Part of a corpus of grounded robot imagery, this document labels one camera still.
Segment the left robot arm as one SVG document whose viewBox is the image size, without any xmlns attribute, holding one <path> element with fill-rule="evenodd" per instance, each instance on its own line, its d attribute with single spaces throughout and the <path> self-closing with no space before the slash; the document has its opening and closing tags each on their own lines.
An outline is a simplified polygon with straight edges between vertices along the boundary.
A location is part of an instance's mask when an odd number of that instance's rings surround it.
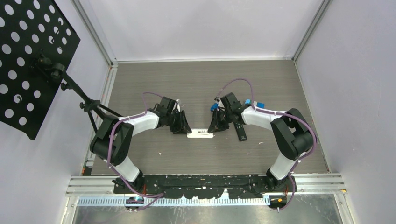
<svg viewBox="0 0 396 224">
<path fill-rule="evenodd" d="M 147 109 L 137 115 L 104 116 L 89 149 L 126 180 L 125 187 L 130 192 L 138 193 L 143 187 L 143 173 L 128 156 L 132 137 L 163 126 L 169 127 L 173 134 L 192 132 L 185 112 L 177 106 L 176 100 L 162 97 L 160 103 L 156 104 L 153 109 Z"/>
</svg>

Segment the black remote control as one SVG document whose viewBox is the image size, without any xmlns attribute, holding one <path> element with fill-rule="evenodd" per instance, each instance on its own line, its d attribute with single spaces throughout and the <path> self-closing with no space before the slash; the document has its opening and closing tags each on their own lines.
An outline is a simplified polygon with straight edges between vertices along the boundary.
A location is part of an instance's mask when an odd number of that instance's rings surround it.
<svg viewBox="0 0 396 224">
<path fill-rule="evenodd" d="M 236 130 L 237 136 L 238 136 L 238 140 L 240 142 L 247 141 L 248 139 L 247 139 L 247 135 L 246 135 L 246 132 L 245 132 L 243 124 L 242 123 L 236 123 L 236 122 L 234 122 L 233 124 L 234 124 L 234 128 Z"/>
</svg>

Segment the white air conditioner remote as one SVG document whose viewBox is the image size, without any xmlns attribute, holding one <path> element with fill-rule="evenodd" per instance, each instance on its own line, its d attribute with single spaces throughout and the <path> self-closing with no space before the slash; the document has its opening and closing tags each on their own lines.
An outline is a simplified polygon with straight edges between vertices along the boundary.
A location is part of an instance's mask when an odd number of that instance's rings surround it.
<svg viewBox="0 0 396 224">
<path fill-rule="evenodd" d="M 186 137 L 189 139 L 212 139 L 214 134 L 209 133 L 208 129 L 193 128 L 191 129 L 191 133 L 186 134 Z"/>
</svg>

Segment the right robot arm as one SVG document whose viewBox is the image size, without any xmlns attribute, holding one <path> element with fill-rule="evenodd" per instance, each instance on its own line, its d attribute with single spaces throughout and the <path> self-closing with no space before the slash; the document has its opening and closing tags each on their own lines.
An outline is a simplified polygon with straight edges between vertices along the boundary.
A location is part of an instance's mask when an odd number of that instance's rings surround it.
<svg viewBox="0 0 396 224">
<path fill-rule="evenodd" d="M 292 108 L 288 111 L 264 109 L 263 104 L 247 99 L 241 103 L 233 93 L 215 98 L 210 109 L 212 120 L 208 133 L 225 131 L 232 123 L 239 141 L 247 141 L 245 125 L 253 125 L 272 131 L 279 155 L 267 170 L 265 181 L 271 191 L 279 191 L 298 161 L 317 144 L 313 129 L 307 124 L 301 112 Z"/>
</svg>

